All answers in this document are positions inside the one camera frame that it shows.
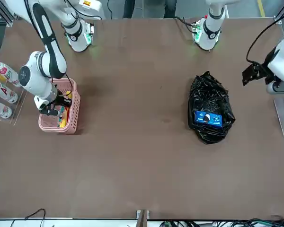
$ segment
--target person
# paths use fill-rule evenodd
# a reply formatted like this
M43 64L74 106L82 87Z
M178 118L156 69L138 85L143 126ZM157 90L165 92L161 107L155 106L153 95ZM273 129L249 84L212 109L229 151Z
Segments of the person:
M132 18L135 0L125 0L123 18ZM177 0L165 0L164 18L174 18Z

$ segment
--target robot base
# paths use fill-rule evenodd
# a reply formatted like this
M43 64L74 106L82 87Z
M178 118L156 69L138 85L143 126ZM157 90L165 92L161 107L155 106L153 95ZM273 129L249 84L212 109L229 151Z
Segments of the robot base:
M203 29L204 22L205 22L205 18L202 18L201 20L193 24L192 26L193 41L202 50L209 51L213 49L216 43L218 42L221 32L219 32L218 35L214 39L210 39Z
M90 23L85 22L84 20L80 20L82 24L82 33L79 35L76 41L72 40L72 36L69 38L68 43L72 47L75 52L83 52L87 49L89 45L92 44L93 35L94 35L94 26Z

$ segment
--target bottle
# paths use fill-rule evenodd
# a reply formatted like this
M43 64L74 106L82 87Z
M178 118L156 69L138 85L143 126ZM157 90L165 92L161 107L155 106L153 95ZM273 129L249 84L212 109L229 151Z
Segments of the bottle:
M8 106L0 103L0 117L4 119L10 118L11 114L12 110Z
M18 74L11 69L8 65L0 62L0 73L6 77L6 79L11 82L16 87L20 87L21 84L18 79Z
M8 87L0 83L0 97L9 103L15 103L18 100L18 95Z

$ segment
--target metal bracket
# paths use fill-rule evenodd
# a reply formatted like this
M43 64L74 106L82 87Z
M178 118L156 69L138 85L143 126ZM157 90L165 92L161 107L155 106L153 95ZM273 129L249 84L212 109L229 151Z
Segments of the metal bracket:
M147 227L147 220L150 218L149 210L137 210L137 225L136 227Z

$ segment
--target black plastic bag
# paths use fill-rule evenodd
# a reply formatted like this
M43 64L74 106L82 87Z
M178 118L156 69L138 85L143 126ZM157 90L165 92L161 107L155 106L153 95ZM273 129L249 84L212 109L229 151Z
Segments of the black plastic bag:
M222 127L195 121L195 112L204 111L222 116ZM229 103L228 90L209 71L196 76L188 99L188 126L195 130L205 144L213 144L224 139L235 122Z

